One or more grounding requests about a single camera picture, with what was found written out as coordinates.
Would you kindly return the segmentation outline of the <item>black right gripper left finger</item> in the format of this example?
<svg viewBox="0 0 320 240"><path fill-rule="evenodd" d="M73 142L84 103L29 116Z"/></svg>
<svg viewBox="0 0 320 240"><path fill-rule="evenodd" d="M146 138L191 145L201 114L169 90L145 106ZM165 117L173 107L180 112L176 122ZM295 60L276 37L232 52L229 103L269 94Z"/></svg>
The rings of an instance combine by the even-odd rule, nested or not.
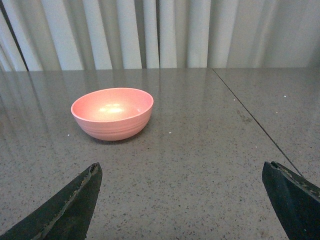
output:
<svg viewBox="0 0 320 240"><path fill-rule="evenodd" d="M103 171L93 163L38 209L0 236L2 240L84 240Z"/></svg>

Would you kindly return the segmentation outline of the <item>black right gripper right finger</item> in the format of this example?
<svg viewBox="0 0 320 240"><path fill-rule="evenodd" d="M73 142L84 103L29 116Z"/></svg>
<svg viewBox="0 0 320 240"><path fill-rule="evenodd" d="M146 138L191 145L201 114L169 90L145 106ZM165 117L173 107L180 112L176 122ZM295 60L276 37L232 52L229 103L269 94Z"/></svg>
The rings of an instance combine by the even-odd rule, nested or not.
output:
<svg viewBox="0 0 320 240"><path fill-rule="evenodd" d="M320 188L278 162L265 162L262 182L290 240L320 238Z"/></svg>

